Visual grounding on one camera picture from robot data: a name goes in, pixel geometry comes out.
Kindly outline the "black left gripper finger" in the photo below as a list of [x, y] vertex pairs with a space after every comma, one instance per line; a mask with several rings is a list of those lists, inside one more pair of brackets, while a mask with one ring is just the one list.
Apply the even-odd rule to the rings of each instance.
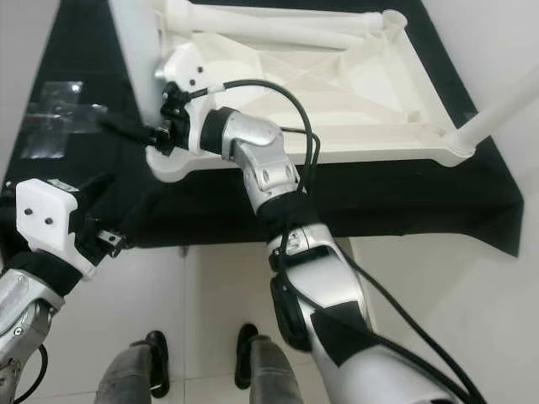
[[115, 183], [113, 173], [101, 173], [81, 183], [81, 203], [96, 204], [101, 196]]
[[161, 189], [142, 194], [126, 217], [126, 240], [128, 242], [145, 242], [152, 239], [153, 232], [153, 212], [159, 197]]

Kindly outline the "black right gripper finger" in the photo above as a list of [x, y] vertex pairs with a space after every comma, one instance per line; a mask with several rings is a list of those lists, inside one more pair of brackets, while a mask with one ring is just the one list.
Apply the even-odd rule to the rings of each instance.
[[157, 127], [144, 125], [134, 120], [128, 120], [122, 115], [115, 113], [100, 113], [97, 123], [103, 127], [104, 132], [120, 136], [124, 139], [138, 143], [138, 145], [159, 147], [159, 132]]

